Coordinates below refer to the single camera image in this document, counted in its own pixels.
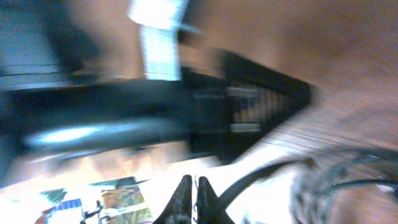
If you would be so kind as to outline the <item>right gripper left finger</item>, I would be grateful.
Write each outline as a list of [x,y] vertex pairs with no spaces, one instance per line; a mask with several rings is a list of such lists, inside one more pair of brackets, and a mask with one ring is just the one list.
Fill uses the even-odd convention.
[[184,175],[153,224],[192,224],[192,177]]

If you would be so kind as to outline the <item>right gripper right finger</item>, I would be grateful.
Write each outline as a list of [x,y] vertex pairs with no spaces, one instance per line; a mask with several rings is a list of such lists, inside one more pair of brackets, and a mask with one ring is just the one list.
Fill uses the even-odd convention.
[[[198,179],[198,192],[197,192],[197,221],[198,224],[204,224],[205,218],[215,211],[216,204],[218,203],[218,196],[213,187],[206,177]],[[229,215],[223,211],[218,212],[216,217],[210,219],[208,223],[211,224],[234,224],[234,221]]]

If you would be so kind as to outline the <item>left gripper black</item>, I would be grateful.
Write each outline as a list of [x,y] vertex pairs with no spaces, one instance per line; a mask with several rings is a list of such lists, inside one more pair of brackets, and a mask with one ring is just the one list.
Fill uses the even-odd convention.
[[221,64],[220,78],[184,68],[183,87],[192,152],[231,162],[310,105],[312,86],[233,52],[225,51]]

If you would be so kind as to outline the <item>black usb cable long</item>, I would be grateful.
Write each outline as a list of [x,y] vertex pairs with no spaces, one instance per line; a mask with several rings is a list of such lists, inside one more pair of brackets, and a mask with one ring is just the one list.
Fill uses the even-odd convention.
[[222,213],[226,211],[233,200],[246,190],[250,185],[255,183],[255,181],[263,178],[270,177],[273,173],[284,166],[291,164],[304,164],[306,166],[314,165],[315,161],[311,157],[304,157],[302,159],[290,159],[286,161],[276,162],[269,166],[261,167],[255,171],[250,172],[244,177],[237,180],[233,185],[228,187],[219,197],[215,204],[214,209],[203,219],[203,223],[211,223],[212,221],[217,221]]

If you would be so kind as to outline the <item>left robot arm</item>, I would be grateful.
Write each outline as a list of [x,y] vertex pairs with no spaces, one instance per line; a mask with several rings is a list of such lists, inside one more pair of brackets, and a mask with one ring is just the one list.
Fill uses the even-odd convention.
[[234,52],[220,59],[220,78],[184,67],[178,81],[6,89],[1,135],[64,158],[183,141],[190,157],[231,162],[312,101],[307,82]]

